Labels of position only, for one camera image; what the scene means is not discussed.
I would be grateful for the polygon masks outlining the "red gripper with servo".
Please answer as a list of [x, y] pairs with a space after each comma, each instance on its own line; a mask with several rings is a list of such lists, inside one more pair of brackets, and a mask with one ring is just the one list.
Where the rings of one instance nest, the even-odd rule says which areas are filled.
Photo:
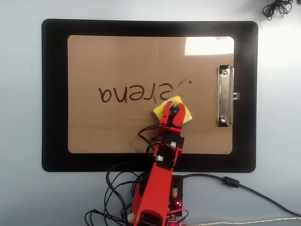
[[186, 109], [183, 103], [179, 103], [177, 107], [170, 110], [173, 105], [174, 101], [168, 101], [163, 109], [159, 127], [159, 134], [161, 135], [165, 132], [172, 132], [176, 135], [181, 134]]

